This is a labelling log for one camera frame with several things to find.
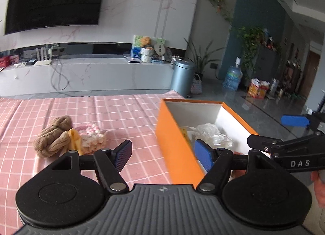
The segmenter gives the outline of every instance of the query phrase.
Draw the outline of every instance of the wooden door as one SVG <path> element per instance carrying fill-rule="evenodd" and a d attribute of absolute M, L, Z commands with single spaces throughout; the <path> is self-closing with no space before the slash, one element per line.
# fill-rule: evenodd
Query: wooden door
<path fill-rule="evenodd" d="M 303 97 L 308 97 L 314 79 L 317 73 L 320 56 L 312 51 L 309 51 L 306 66 L 303 70 L 303 79 L 299 88 L 299 94 Z"/>

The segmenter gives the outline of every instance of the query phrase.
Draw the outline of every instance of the blue gripper pad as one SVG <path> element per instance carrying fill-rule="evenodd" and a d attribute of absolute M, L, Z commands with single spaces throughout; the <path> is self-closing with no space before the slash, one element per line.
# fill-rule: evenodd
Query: blue gripper pad
<path fill-rule="evenodd" d="M 212 153 L 214 150 L 203 140 L 196 140 L 194 146 L 196 158 L 200 161 L 204 169 L 208 172 L 213 166 Z"/>
<path fill-rule="evenodd" d="M 306 127 L 309 125 L 309 120 L 302 115 L 283 115 L 281 124 L 293 127 Z"/>

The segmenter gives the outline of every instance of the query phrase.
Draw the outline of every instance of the gray ribbed surface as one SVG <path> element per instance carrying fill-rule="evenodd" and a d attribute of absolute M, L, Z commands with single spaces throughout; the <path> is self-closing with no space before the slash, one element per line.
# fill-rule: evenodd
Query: gray ribbed surface
<path fill-rule="evenodd" d="M 305 235 L 310 233 L 301 226 L 272 232 L 244 226 L 224 211 L 215 196 L 196 193 L 190 185 L 136 185 L 128 194 L 112 196 L 97 216 L 79 226 L 59 231 L 24 226 L 16 234 Z"/>

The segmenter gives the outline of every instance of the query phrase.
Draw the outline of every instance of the woven basket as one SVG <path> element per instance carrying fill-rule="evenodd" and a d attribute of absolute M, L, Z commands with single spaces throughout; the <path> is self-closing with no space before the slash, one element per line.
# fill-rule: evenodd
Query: woven basket
<path fill-rule="evenodd" d="M 191 93 L 202 94 L 202 80 L 198 74 L 194 75 L 192 86 L 191 86 Z"/>

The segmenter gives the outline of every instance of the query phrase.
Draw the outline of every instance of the wall outlet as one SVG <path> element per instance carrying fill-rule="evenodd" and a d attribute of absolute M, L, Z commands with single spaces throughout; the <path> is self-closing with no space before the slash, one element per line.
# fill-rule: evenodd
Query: wall outlet
<path fill-rule="evenodd" d="M 218 64 L 212 62 L 212 63 L 210 64 L 210 68 L 211 68 L 211 69 L 218 69 Z"/>

